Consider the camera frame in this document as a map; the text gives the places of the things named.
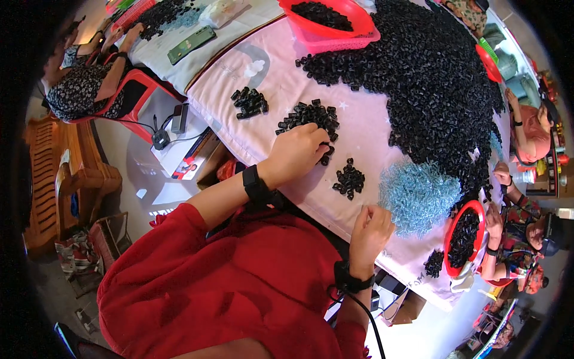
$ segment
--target wooden chair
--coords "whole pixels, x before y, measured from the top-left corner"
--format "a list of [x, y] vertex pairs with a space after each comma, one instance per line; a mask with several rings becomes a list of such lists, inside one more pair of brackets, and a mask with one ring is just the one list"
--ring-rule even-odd
[[[50, 116], [30, 120], [25, 139], [32, 161], [33, 203], [24, 241], [34, 259], [54, 251], [54, 239], [65, 238], [71, 227], [95, 222], [102, 198], [120, 188], [122, 177], [102, 161], [91, 121], [67, 124]], [[70, 210], [74, 193], [79, 218]]]

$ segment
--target plastic bag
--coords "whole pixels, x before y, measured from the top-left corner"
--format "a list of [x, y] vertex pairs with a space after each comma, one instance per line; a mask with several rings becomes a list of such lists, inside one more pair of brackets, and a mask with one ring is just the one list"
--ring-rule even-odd
[[249, 5], [249, 0], [217, 0], [208, 5], [199, 16], [201, 26], [219, 29], [236, 13]]

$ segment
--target smartphone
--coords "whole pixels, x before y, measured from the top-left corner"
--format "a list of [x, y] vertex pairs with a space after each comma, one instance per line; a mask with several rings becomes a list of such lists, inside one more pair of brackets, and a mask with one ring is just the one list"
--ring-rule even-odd
[[174, 47], [168, 52], [169, 62], [172, 65], [177, 64], [181, 59], [186, 57], [193, 50], [200, 48], [206, 42], [216, 38], [214, 30], [211, 26], [204, 26], [195, 32], [193, 35], [189, 36], [183, 40], [178, 46]]

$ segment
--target pink plastic basket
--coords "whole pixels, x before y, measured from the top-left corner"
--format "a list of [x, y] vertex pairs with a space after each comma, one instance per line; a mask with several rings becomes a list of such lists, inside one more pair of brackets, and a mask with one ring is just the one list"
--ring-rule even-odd
[[289, 25], [291, 25], [291, 29], [298, 41], [305, 45], [307, 51], [313, 55], [326, 51], [363, 49], [369, 43], [379, 41], [381, 39], [381, 33], [379, 33], [379, 30], [374, 26], [373, 33], [371, 35], [353, 38], [330, 38], [305, 31], [291, 21], [290, 18], [287, 18], [287, 20], [289, 21]]
[[139, 0], [132, 5], [120, 18], [112, 25], [111, 30], [114, 31], [118, 27], [123, 27], [126, 30], [137, 18], [144, 13], [145, 10], [156, 4], [156, 0]]

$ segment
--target green plastic basket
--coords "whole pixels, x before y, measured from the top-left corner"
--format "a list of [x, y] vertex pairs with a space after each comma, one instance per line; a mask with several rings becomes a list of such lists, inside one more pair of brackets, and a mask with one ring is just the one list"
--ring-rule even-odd
[[492, 47], [490, 47], [490, 45], [486, 42], [486, 40], [484, 39], [484, 37], [481, 37], [480, 40], [478, 40], [478, 44], [479, 44], [484, 50], [486, 50], [486, 52], [490, 55], [490, 57], [492, 57], [492, 60], [494, 61], [494, 63], [498, 66], [498, 56], [497, 56], [497, 54], [494, 53], [494, 50], [493, 50]]
[[116, 9], [120, 9], [120, 10], [126, 10], [128, 7], [131, 6], [131, 4], [134, 3], [135, 0], [123, 0], [117, 7]]

